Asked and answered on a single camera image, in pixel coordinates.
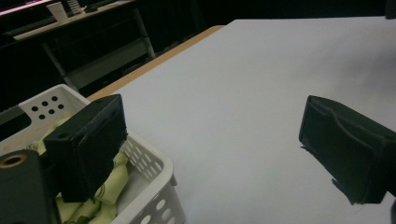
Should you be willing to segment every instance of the green cloth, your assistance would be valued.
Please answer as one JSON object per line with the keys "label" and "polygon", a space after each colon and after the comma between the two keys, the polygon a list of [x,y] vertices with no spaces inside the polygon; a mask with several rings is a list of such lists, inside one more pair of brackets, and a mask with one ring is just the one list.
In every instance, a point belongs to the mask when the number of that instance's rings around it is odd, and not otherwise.
{"label": "green cloth", "polygon": [[[37,151],[40,155],[46,151],[43,139],[68,119],[61,119],[50,127],[44,136],[26,149]],[[62,194],[56,198],[63,224],[107,224],[117,215],[116,201],[128,182],[126,164],[128,158],[120,151],[114,158],[114,167],[106,182],[96,191],[94,199],[85,203],[65,203]]]}

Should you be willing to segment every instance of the light green fabric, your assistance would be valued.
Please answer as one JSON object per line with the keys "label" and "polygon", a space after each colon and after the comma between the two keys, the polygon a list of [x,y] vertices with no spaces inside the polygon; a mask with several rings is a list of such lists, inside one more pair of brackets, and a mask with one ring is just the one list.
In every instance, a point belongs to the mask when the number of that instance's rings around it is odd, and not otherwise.
{"label": "light green fabric", "polygon": [[[61,119],[49,128],[44,136],[27,149],[37,151],[40,155],[46,151],[43,139],[68,119]],[[115,205],[120,193],[128,182],[126,164],[128,158],[119,152],[114,158],[114,168],[107,181],[95,193],[94,199],[85,203],[65,203],[62,194],[56,198],[58,210],[63,224],[107,224],[117,215]]]}

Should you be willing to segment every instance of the white cup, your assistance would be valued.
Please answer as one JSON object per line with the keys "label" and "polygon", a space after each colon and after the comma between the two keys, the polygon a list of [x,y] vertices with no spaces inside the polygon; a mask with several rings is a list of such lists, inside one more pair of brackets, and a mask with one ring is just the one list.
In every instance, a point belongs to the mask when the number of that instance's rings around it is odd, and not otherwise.
{"label": "white cup", "polygon": [[49,9],[52,16],[55,17],[57,22],[66,23],[69,21],[69,18],[67,17],[66,12],[64,11],[64,6],[62,6],[62,3],[57,2],[57,3],[49,4],[47,5],[47,8]]}

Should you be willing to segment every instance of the laundry basket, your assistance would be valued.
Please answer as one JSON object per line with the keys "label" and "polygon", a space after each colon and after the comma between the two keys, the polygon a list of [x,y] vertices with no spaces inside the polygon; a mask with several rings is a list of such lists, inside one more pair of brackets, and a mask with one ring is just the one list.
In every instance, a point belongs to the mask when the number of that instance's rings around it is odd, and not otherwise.
{"label": "laundry basket", "polygon": [[[69,118],[90,102],[61,84],[19,104],[31,124],[0,143],[0,156],[38,141],[55,122]],[[121,149],[132,169],[129,181],[118,198],[114,224],[178,224],[185,216],[174,186],[172,161],[136,133],[128,129]]]}

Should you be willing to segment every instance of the table surface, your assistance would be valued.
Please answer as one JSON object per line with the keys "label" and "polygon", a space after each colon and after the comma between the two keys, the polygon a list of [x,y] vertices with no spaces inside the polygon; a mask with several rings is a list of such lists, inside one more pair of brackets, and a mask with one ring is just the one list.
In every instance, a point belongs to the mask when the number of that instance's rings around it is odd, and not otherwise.
{"label": "table surface", "polygon": [[382,17],[237,20],[115,92],[174,162],[186,223],[388,224],[394,197],[351,205],[298,133],[308,95],[396,130],[395,37]]}

